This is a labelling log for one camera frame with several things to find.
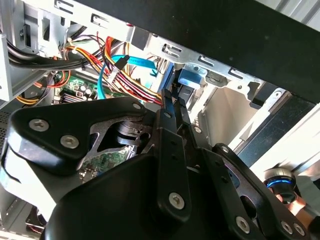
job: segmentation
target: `wire bundle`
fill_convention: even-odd
[[[61,80],[57,83],[54,83],[54,81],[52,83],[48,83],[47,86],[45,86],[46,89],[61,88],[67,84],[71,76],[70,70],[79,68],[85,69],[87,66],[91,66],[92,69],[100,75],[98,81],[102,82],[102,80],[104,80],[112,92],[121,93],[125,96],[132,96],[140,101],[161,105],[161,96],[141,85],[138,81],[132,79],[128,66],[125,69],[126,71],[123,69],[119,70],[114,81],[108,82],[107,79],[115,68],[115,62],[112,60],[111,55],[114,53],[115,49],[119,48],[124,43],[111,37],[107,37],[106,41],[104,41],[98,36],[98,33],[96,36],[81,35],[84,30],[85,27],[82,27],[78,33],[75,33],[68,39],[68,43],[60,48],[61,55],[64,58],[63,60],[58,60],[57,58],[46,58],[36,54],[23,52],[8,41],[9,62],[11,65],[19,68],[62,71]],[[99,45],[99,49],[92,54],[78,47],[78,45],[88,43],[89,41],[96,41]],[[129,44],[127,43],[124,48],[125,52],[128,53]],[[83,58],[70,60],[68,56],[70,51],[79,53]],[[67,78],[64,71],[69,71]],[[38,82],[34,85],[39,88],[42,87],[42,84]],[[34,106],[40,100],[38,97],[26,99],[21,96],[17,97],[17,99],[30,106]]]
[[[23,106],[23,108],[37,106],[39,103],[41,103],[43,101],[43,99],[45,99],[48,96],[48,94],[50,92],[50,88],[48,86],[54,84],[54,77],[55,77],[55,75],[51,74],[51,73],[46,77],[46,85],[47,85],[47,87],[44,89],[44,91],[42,92],[42,94],[40,96],[35,96],[35,97],[31,97],[31,98],[24,98],[22,96],[17,96],[16,99],[19,102],[25,104]]]

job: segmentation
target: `green circuit board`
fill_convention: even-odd
[[[121,151],[103,153],[85,161],[79,171],[82,182],[85,183],[123,163],[131,153],[132,148],[127,146]]]
[[[66,90],[67,92],[72,92],[72,93],[75,93],[76,91],[79,91],[80,90],[80,87],[83,85],[83,84],[86,84],[88,87],[90,87],[94,92],[97,91],[97,85],[96,84],[92,84],[92,83],[89,83],[89,82],[86,82],[80,78],[77,78],[77,77],[74,77],[74,76],[71,76],[68,83],[66,85],[64,85],[63,87],[61,87],[60,89],[58,88],[58,91],[56,91],[55,95],[59,95],[59,93],[63,90]],[[104,93],[111,96],[111,97],[121,97],[122,94],[120,93],[116,93],[116,92],[112,92],[110,91],[109,89],[107,88],[104,88]]]

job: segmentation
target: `yellow wire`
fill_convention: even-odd
[[[110,63],[112,63],[113,65],[116,64],[115,61],[113,61],[112,58],[108,55],[108,53],[107,53],[107,48],[105,48],[105,50],[104,50],[104,55],[105,55],[105,57],[110,61]],[[133,80],[128,74],[126,74],[125,71],[121,70],[121,73],[122,73],[123,75],[125,75],[125,77],[126,77],[131,83],[133,83],[133,84],[136,85],[136,86],[141,87],[141,88],[142,88],[143,90],[145,90],[147,93],[149,93],[149,94],[151,94],[151,95],[153,95],[153,96],[155,96],[155,97],[157,97],[157,98],[159,98],[159,99],[161,100],[161,95],[159,95],[159,94],[151,91],[150,89],[148,89],[148,88],[146,88],[145,86],[141,85],[140,83],[136,82],[136,81]]]
[[[38,99],[26,99],[26,98],[23,98],[22,96],[17,96],[17,98],[25,101],[25,102],[30,102],[30,103],[33,103],[33,102],[37,102]]]
[[[19,102],[21,102],[21,103],[23,103],[23,104],[26,104],[26,105],[33,105],[33,104],[35,104],[36,102],[38,102],[38,100],[34,100],[34,101],[32,102],[32,101],[30,101],[29,99],[25,99],[25,98],[19,97],[19,96],[17,96],[16,99],[17,99]]]
[[[75,47],[74,47],[74,46],[69,46],[69,47],[67,47],[67,48],[73,50]],[[80,52],[80,53],[82,53],[82,54],[85,56],[85,58],[92,64],[92,66],[93,66],[98,72],[101,71],[101,69],[97,66],[97,64],[89,57],[88,54],[86,54],[86,53],[84,52],[84,50],[83,50],[82,48],[76,47],[75,50],[78,51],[78,52]],[[107,76],[106,76],[105,73],[103,74],[103,79],[107,81]],[[121,91],[119,90],[119,88],[117,88],[114,84],[111,84],[111,86],[112,86],[112,88],[114,88],[117,92],[121,92]]]

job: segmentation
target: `black plastic mount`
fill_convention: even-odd
[[[190,123],[182,99],[173,104],[165,90],[162,101],[163,108],[154,114],[133,98],[120,97],[27,108],[12,115],[6,147],[55,175],[74,173],[81,166],[95,148],[93,133],[98,139],[113,139],[108,135],[112,126],[125,123],[132,134],[134,125],[153,119],[141,154],[62,198],[45,239],[103,239],[106,227],[111,239],[310,239],[231,149],[223,144],[211,148],[202,130]],[[34,118],[46,120],[49,129],[32,130],[29,122]],[[78,147],[64,147],[64,135],[75,136]],[[10,161],[5,156],[2,160]]]

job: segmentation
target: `cyan cable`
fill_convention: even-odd
[[[114,55],[111,58],[113,61],[117,62],[120,58],[124,58],[124,57],[125,57],[125,55]],[[140,57],[136,57],[136,56],[130,56],[127,63],[130,65],[138,66],[138,67],[144,67],[147,69],[157,70],[156,65],[153,61],[143,59]]]
[[[99,74],[98,82],[97,82],[97,93],[98,93],[98,99],[106,99],[104,88],[102,86],[102,78],[104,76],[104,71],[106,68],[106,64],[103,64],[101,68],[101,72]]]

